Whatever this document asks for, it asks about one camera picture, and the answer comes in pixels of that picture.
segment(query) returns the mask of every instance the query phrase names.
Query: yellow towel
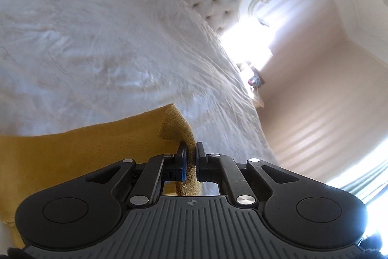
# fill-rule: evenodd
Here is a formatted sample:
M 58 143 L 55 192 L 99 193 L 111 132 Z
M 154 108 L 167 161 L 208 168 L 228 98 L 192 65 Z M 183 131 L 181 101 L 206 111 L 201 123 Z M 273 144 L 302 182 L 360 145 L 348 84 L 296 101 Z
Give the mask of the yellow towel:
M 14 216 L 26 197 L 124 158 L 145 163 L 155 155 L 175 154 L 181 141 L 188 146 L 189 168 L 187 181 L 177 183 L 177 193 L 200 195 L 194 136 L 173 104 L 60 134 L 0 135 L 0 219 L 10 227 L 15 246 L 23 247 Z

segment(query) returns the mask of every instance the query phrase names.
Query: white bed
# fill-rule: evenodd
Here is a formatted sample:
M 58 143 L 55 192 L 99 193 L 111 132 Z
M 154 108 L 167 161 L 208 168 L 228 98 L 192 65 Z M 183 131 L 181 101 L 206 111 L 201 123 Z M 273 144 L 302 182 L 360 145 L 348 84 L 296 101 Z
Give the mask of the white bed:
M 64 132 L 172 102 L 207 152 L 276 163 L 237 68 L 192 5 L 0 0 L 0 133 Z

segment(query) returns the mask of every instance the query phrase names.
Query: silver rivet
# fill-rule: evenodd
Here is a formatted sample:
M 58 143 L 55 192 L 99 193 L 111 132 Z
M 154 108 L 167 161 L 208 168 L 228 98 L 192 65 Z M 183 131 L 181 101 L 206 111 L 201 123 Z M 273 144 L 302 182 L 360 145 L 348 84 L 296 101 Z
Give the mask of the silver rivet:
M 132 198 L 129 199 L 129 202 L 131 202 L 134 205 L 143 205 L 148 202 L 148 198 L 144 195 L 135 195 Z
M 237 197 L 237 202 L 243 205 L 250 205 L 255 203 L 255 198 L 250 195 L 240 195 Z

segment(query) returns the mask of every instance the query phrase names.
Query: black strap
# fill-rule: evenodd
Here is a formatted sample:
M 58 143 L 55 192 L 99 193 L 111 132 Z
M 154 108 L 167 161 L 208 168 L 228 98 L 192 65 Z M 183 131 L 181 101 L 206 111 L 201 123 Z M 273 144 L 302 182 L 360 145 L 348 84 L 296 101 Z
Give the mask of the black strap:
M 19 248 L 9 248 L 8 256 L 0 255 L 0 259 L 35 259 Z

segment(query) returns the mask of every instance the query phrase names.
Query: crosshair symbol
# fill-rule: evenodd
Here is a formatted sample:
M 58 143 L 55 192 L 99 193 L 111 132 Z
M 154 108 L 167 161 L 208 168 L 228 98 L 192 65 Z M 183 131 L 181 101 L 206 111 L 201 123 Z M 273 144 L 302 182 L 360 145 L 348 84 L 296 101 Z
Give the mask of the crosshair symbol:
M 193 205 L 195 205 L 197 203 L 198 203 L 198 201 L 197 200 L 193 200 L 193 199 L 187 201 L 187 204 L 190 204 L 191 206 L 193 206 Z

